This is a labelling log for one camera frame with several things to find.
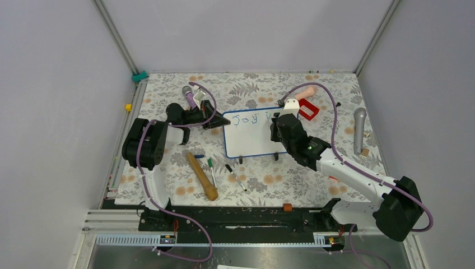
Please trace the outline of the blue-framed whiteboard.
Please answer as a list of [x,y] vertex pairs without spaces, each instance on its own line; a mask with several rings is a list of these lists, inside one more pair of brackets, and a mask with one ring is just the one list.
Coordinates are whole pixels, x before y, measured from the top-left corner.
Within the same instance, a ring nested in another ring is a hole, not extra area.
[[285,154],[280,142],[271,141],[272,116],[280,113],[279,107],[234,110],[223,113],[230,121],[223,127],[225,155],[228,158]]

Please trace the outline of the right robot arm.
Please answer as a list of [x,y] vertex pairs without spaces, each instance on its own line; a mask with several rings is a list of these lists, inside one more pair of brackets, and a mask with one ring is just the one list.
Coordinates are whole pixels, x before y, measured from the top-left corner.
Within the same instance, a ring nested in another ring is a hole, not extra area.
[[324,206],[321,222],[330,231],[342,224],[376,227],[398,242],[415,230],[424,210],[415,182],[380,174],[340,156],[331,144],[309,136],[293,114],[275,113],[271,118],[271,140],[283,144],[301,166],[334,177],[363,195],[367,202],[334,198]]

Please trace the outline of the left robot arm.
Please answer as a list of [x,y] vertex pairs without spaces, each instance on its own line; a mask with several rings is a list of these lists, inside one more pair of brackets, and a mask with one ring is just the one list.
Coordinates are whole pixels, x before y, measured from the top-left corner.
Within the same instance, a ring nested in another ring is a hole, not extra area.
[[157,210],[152,223],[160,230],[167,230],[174,222],[173,214],[166,208],[170,195],[165,187],[165,177],[160,175],[159,165],[164,159],[167,146],[186,145],[189,141],[190,126],[213,129],[230,124],[209,100],[202,101],[188,110],[178,103],[171,103],[165,110],[167,119],[148,120],[136,118],[122,146],[122,158],[142,177],[145,192],[145,206]]

